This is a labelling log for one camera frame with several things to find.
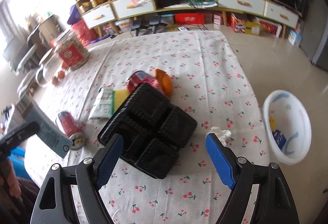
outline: yellow sponge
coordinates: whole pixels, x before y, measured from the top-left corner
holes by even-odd
[[[122,103],[129,96],[129,91],[126,89],[114,90],[113,91],[113,113],[118,110],[118,108],[122,105]]]

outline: drawer handle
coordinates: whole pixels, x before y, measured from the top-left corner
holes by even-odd
[[[285,20],[288,20],[288,17],[286,15],[283,15],[283,14],[279,14],[281,18],[285,19]]]
[[[127,9],[132,9],[132,8],[135,8],[135,7],[136,6],[134,6],[133,4],[126,6]]]
[[[251,6],[250,3],[244,2],[244,1],[240,1],[240,0],[237,0],[237,3],[240,4],[240,5],[243,5],[243,6]]]
[[[99,20],[99,19],[101,19],[102,17],[104,17],[103,14],[94,17],[93,20],[94,20],[94,21],[95,21],[95,20]]]

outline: white tablecloth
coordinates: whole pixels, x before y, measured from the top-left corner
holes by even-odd
[[[55,121],[70,111],[82,123],[87,145],[61,159],[37,136],[28,141],[25,167],[41,186],[53,163],[75,165],[102,147],[97,135],[106,122],[88,120],[98,89],[124,88],[133,71],[165,70],[174,86],[171,102],[197,122],[197,129],[168,176],[153,179],[119,159],[101,190],[109,214],[120,224],[215,223],[230,189],[223,185],[207,155],[204,140],[212,126],[229,129],[236,156],[268,165],[268,142],[253,90],[226,37],[215,31],[185,31],[118,40],[91,50],[90,60],[48,87],[40,107]],[[257,191],[249,200],[243,223],[251,218]],[[77,188],[73,196],[81,223],[87,223]]]

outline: tiled floor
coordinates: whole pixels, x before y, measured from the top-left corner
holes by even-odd
[[[224,26],[220,29],[235,51],[261,106],[272,91],[284,89],[296,95],[309,114],[312,144],[308,155],[296,165],[281,167],[292,191],[300,223],[310,224],[328,200],[328,193],[322,193],[328,188],[325,124],[328,121],[328,73],[311,65],[304,52],[288,40],[269,35],[237,34]],[[116,39],[127,37],[132,37],[129,32]],[[42,94],[37,92],[37,101]]]

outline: red box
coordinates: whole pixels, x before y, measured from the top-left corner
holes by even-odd
[[[205,24],[204,13],[177,13],[174,19],[180,24]]]

